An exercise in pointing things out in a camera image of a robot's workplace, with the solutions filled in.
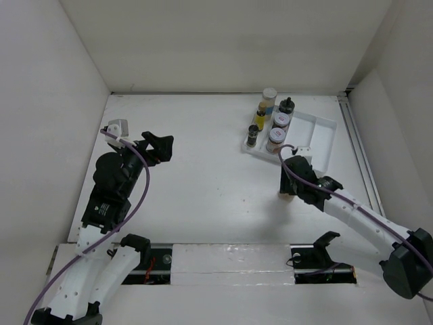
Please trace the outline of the pink cap bottle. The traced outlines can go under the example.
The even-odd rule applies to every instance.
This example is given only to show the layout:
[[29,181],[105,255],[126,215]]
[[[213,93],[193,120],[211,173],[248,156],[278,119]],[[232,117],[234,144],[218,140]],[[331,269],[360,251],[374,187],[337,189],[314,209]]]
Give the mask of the pink cap bottle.
[[279,197],[280,199],[282,199],[282,200],[286,200],[286,201],[288,201],[288,202],[294,199],[294,196],[289,195],[289,194],[283,194],[283,193],[279,193],[279,194],[278,194],[278,197]]

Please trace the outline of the white red lid jar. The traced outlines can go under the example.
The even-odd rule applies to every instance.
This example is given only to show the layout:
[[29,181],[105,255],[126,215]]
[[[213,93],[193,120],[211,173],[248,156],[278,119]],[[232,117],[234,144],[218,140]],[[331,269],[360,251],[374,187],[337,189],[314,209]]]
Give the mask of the white red lid jar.
[[278,151],[280,146],[283,145],[286,138],[286,132],[279,128],[272,128],[268,135],[268,140],[266,144],[266,149],[268,152],[274,154]]
[[288,114],[283,112],[277,112],[273,117],[272,128],[282,129],[286,133],[290,126],[290,122],[291,122],[291,118]]

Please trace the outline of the black pepper grinder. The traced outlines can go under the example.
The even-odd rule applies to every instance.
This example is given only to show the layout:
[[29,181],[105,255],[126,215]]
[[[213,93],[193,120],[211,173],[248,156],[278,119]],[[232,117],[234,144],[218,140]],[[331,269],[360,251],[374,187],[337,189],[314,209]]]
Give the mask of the black pepper grinder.
[[256,139],[257,139],[259,131],[260,131],[260,129],[259,129],[258,125],[256,125],[256,124],[251,124],[248,127],[248,136],[247,136],[247,142],[246,142],[248,147],[251,147],[251,148],[255,147]]

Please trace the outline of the small yellow brown bottle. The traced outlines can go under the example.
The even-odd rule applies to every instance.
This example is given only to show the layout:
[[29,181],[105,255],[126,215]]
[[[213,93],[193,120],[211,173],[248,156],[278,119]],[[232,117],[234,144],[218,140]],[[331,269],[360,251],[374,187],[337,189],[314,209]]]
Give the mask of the small yellow brown bottle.
[[259,131],[262,131],[265,125],[266,109],[267,104],[265,102],[261,102],[258,105],[258,109],[254,117],[254,124],[258,127]]

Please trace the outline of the black knob lid jar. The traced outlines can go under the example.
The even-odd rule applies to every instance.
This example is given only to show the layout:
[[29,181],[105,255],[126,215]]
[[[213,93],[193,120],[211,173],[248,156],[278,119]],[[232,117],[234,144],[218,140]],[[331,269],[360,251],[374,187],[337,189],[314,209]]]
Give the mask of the black knob lid jar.
[[289,117],[293,116],[295,109],[295,103],[292,101],[291,97],[287,97],[286,99],[280,101],[278,111],[284,114],[287,114]]

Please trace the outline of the silver lid spice jar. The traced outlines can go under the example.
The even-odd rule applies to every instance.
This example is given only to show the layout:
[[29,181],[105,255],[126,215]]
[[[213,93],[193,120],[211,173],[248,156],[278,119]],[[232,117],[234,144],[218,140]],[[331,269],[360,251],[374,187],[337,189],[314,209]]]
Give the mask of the silver lid spice jar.
[[273,113],[274,107],[275,107],[275,100],[277,97],[277,90],[268,87],[263,89],[262,92],[262,102],[265,103],[266,109],[265,109],[265,120],[268,121]]

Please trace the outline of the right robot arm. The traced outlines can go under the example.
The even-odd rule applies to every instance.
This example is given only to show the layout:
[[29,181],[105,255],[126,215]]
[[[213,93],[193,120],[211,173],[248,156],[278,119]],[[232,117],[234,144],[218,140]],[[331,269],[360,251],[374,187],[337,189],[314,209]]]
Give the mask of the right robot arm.
[[335,217],[373,245],[367,253],[328,231],[313,246],[313,259],[322,267],[345,263],[384,279],[405,299],[419,295],[432,280],[432,236],[412,231],[375,213],[331,177],[318,178],[308,160],[293,156],[281,162],[280,194],[296,196]]

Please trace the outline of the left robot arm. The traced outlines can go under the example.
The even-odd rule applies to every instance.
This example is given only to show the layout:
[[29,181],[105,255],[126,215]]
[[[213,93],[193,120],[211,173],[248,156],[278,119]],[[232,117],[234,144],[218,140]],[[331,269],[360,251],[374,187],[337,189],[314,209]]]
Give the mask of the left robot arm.
[[45,285],[25,324],[101,324],[102,309],[128,274],[146,267],[150,240],[128,234],[111,251],[112,239],[141,207],[150,187],[150,167],[168,162],[174,137],[149,131],[130,142],[101,129],[111,152],[95,163],[94,187],[81,219],[75,256]]

